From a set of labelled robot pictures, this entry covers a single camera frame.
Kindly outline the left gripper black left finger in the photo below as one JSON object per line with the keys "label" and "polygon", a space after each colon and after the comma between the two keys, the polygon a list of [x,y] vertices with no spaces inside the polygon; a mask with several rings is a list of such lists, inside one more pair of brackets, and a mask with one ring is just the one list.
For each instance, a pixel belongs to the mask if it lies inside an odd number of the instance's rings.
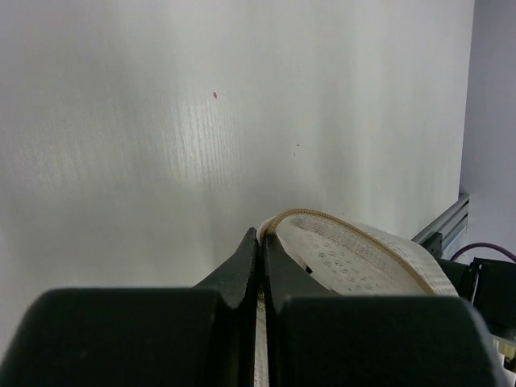
{"label": "left gripper black left finger", "polygon": [[250,386],[258,241],[190,288],[61,288],[27,309],[4,386]]}

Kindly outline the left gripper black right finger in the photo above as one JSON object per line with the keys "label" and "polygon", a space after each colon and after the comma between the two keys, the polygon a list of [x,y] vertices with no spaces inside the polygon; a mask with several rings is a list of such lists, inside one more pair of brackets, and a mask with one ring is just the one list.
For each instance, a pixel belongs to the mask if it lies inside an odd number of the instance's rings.
{"label": "left gripper black right finger", "polygon": [[272,386],[505,386],[481,316],[433,296],[343,297],[264,240]]}

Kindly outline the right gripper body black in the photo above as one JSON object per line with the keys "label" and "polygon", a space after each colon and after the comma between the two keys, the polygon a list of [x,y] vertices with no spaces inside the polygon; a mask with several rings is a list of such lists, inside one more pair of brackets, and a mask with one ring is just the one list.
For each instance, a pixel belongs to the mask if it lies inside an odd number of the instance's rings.
{"label": "right gripper body black", "polygon": [[[440,233],[434,233],[419,245],[435,258],[459,296],[481,314],[489,333],[494,336],[501,361],[515,362],[515,254],[495,243],[475,242],[445,260]],[[477,248],[499,252],[508,260],[476,257],[470,264],[458,261],[459,256]]]}

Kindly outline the white mesh laundry bag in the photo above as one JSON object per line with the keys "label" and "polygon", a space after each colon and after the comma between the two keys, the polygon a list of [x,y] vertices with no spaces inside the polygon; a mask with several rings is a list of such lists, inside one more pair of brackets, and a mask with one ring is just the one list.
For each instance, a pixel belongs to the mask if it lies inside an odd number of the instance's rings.
{"label": "white mesh laundry bag", "polygon": [[343,296],[456,296],[451,281],[423,247],[385,231],[309,209],[265,220],[260,243],[275,235],[287,256]]}

